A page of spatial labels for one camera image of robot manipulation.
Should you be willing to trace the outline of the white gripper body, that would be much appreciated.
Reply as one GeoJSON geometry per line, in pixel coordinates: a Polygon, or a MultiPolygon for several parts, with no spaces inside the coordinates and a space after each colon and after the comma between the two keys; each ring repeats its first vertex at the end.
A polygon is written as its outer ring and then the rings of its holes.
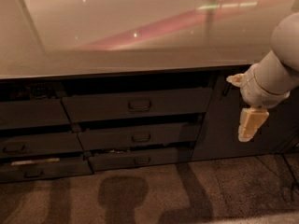
{"type": "Polygon", "coordinates": [[[255,77],[255,68],[257,63],[253,64],[241,78],[240,92],[243,100],[250,106],[260,108],[273,108],[290,96],[290,92],[283,94],[273,94],[263,89],[255,77]]]}

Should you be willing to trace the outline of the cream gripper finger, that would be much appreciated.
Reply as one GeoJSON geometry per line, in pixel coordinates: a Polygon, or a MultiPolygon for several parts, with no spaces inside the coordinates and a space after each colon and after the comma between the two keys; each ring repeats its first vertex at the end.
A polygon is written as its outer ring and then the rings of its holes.
{"type": "Polygon", "coordinates": [[[243,108],[240,114],[238,140],[250,141],[269,117],[269,112],[264,108],[243,108]]]}
{"type": "Polygon", "coordinates": [[[240,88],[243,76],[244,76],[243,74],[235,74],[233,76],[228,76],[226,78],[226,81],[231,83],[235,87],[240,88]]]}

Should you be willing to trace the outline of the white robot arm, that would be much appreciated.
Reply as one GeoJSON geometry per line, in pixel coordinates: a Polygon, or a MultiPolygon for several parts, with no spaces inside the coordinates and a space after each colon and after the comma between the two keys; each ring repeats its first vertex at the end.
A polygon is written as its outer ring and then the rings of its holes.
{"type": "Polygon", "coordinates": [[[299,14],[282,20],[271,36],[271,50],[245,73],[226,81],[240,89],[249,108],[240,114],[238,140],[248,142],[269,117],[268,110],[299,86],[299,14]]]}

